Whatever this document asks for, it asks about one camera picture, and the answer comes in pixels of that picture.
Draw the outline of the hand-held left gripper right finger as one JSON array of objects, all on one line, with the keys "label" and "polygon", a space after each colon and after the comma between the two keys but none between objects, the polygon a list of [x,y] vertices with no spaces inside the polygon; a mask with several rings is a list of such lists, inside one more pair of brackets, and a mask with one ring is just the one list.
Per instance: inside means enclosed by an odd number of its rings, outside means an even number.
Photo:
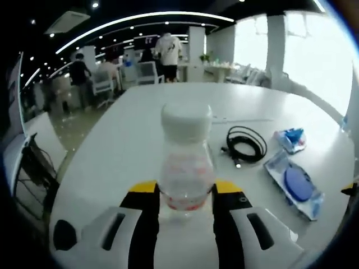
[{"label": "hand-held left gripper right finger", "polygon": [[217,180],[211,189],[220,268],[294,268],[304,254],[295,233],[244,191]]}]

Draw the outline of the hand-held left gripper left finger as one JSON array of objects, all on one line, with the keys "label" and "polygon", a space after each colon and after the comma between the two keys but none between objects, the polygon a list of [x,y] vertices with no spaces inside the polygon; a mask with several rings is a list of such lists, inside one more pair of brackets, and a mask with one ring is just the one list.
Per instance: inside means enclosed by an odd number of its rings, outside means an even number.
[{"label": "hand-held left gripper left finger", "polygon": [[160,192],[156,181],[135,184],[118,207],[84,227],[81,268],[153,268],[159,232]]}]

